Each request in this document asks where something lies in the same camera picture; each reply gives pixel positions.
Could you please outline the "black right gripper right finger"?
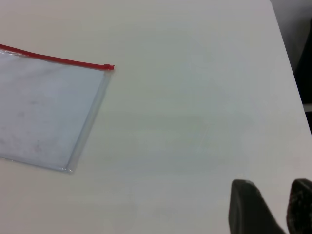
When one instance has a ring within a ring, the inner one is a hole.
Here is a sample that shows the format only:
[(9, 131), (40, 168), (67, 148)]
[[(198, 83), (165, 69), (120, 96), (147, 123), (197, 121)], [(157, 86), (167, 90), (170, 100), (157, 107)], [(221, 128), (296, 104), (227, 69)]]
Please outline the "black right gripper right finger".
[(291, 234), (312, 233), (312, 182), (310, 180), (300, 178), (293, 181), (286, 221)]

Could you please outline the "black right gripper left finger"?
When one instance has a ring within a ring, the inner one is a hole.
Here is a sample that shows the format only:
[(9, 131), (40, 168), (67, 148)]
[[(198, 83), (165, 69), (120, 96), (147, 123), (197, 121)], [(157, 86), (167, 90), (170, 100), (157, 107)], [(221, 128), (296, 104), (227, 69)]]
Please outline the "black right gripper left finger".
[(228, 222), (231, 234), (283, 234), (261, 192), (249, 180), (231, 185)]

